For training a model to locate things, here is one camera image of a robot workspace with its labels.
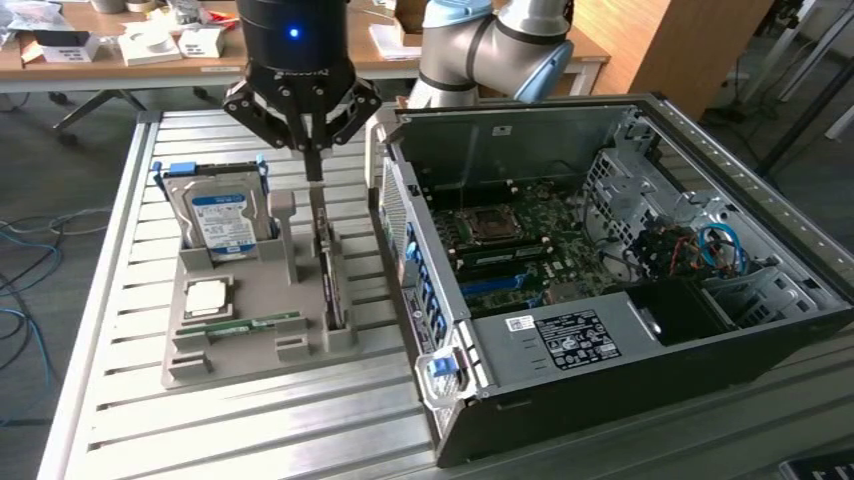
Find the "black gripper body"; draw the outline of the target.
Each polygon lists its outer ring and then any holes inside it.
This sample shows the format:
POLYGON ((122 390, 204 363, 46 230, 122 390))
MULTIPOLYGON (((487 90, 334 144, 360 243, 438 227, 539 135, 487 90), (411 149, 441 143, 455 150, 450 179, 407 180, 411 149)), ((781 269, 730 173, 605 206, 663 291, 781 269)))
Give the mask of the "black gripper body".
POLYGON ((254 86, 287 84, 296 90, 303 114, 312 114, 316 79, 355 77, 348 56, 346 1, 240 1, 254 86))

